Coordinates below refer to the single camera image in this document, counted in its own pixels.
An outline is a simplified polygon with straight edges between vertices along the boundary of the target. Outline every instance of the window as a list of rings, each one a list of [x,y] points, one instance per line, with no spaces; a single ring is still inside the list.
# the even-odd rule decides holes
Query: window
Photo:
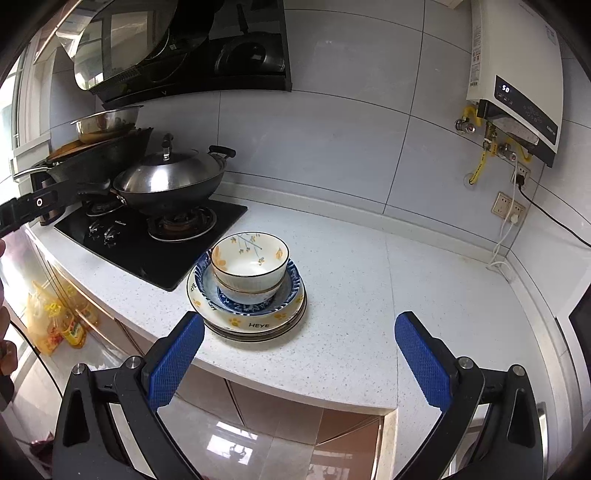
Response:
[[[10,162],[13,150],[19,145],[17,104],[23,61],[24,55],[21,55],[0,86],[0,203],[18,196],[17,184],[12,181]]]

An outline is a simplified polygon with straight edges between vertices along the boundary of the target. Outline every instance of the water heater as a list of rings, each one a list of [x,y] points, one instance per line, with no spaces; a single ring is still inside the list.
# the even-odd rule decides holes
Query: water heater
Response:
[[[521,0],[472,0],[467,100],[549,167],[563,108],[556,31]]]

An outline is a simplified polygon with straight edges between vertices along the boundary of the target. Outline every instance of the stack of dishes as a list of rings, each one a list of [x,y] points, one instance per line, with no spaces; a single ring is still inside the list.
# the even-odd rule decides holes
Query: stack of dishes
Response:
[[[187,292],[210,330],[240,342],[282,335],[307,307],[287,245],[261,232],[236,233],[216,243],[197,260]]]

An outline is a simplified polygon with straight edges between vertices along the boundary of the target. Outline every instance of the electrical outlet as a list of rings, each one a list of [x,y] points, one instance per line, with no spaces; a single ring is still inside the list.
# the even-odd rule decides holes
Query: electrical outlet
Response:
[[[527,182],[527,179],[530,177],[531,170],[527,168],[523,163],[517,162],[517,175],[523,175],[524,183]],[[511,173],[511,184],[515,181],[515,168],[513,168],[513,173]]]
[[[507,211],[509,211],[509,207],[511,206],[511,197],[505,195],[503,192],[499,192],[496,196],[495,203],[492,206],[491,212],[494,213],[496,216],[501,217],[504,219],[507,216]],[[519,221],[523,218],[523,214],[525,213],[525,207],[517,202],[513,202],[513,210],[511,215],[509,215],[509,219],[511,216],[516,213],[519,217]]]

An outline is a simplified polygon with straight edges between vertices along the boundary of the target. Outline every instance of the black glass cooktop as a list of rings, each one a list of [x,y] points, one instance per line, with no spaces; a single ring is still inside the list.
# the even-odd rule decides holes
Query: black glass cooktop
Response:
[[[199,256],[247,210],[243,205],[216,200],[208,200],[202,206],[215,212],[217,219],[213,228],[183,242],[163,242],[150,237],[148,218],[127,207],[97,218],[89,217],[88,208],[82,206],[60,220],[56,228],[107,262],[157,287],[173,291]]]

